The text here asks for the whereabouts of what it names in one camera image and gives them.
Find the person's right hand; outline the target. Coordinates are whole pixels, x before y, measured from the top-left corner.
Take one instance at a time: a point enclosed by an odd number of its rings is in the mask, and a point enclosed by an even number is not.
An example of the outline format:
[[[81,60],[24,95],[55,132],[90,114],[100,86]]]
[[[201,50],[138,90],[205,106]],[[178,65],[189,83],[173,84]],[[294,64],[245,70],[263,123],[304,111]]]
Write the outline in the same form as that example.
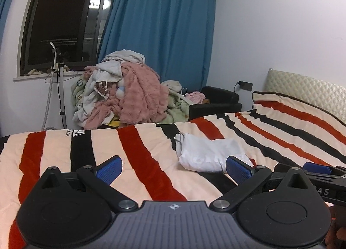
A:
[[[345,227],[342,227],[338,224],[340,220],[340,214],[342,214],[342,212],[341,210],[339,210],[336,204],[330,206],[329,210],[332,217],[332,223],[325,237],[326,248],[343,248],[343,244],[345,243]]]

